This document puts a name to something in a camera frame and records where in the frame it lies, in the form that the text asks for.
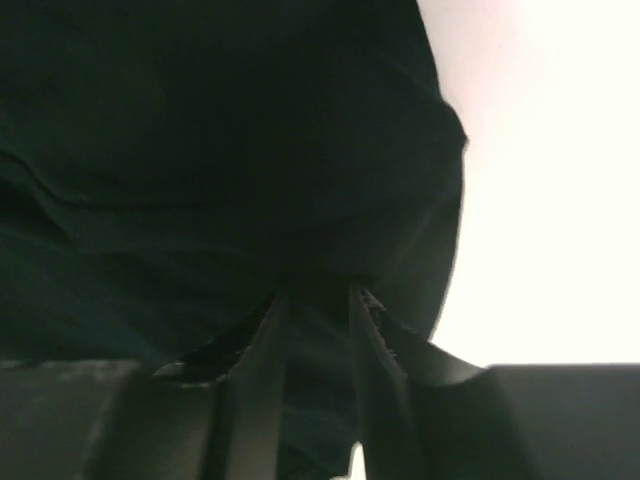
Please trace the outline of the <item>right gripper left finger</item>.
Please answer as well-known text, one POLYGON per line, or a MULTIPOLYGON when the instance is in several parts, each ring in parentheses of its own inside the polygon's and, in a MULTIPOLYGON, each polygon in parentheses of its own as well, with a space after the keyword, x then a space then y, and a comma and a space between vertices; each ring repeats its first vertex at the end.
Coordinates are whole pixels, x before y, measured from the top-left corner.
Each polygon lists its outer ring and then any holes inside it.
POLYGON ((287 320, 288 298, 276 294, 225 335, 155 373, 214 391, 202 479, 277 477, 287 320))

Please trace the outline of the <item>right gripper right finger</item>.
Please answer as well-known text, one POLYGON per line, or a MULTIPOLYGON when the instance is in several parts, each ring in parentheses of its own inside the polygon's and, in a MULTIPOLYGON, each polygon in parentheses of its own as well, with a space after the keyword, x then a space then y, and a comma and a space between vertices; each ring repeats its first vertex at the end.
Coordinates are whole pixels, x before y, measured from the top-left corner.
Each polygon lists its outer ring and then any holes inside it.
POLYGON ((351 287, 349 331, 360 443, 369 479, 436 479, 435 462, 424 447, 411 402, 410 378, 397 356, 415 367, 415 378, 429 386, 464 382, 482 369, 420 337, 385 316, 367 290, 351 287))

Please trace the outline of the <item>black t shirt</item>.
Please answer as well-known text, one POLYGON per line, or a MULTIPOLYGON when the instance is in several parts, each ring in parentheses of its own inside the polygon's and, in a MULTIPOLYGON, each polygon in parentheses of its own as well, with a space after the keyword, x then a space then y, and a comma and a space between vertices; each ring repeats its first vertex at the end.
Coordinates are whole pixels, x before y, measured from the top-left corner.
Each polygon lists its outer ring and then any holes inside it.
POLYGON ((279 475, 342 475, 349 290, 431 333, 465 143, 414 1, 5 1, 1 356, 158 370, 288 290, 279 475))

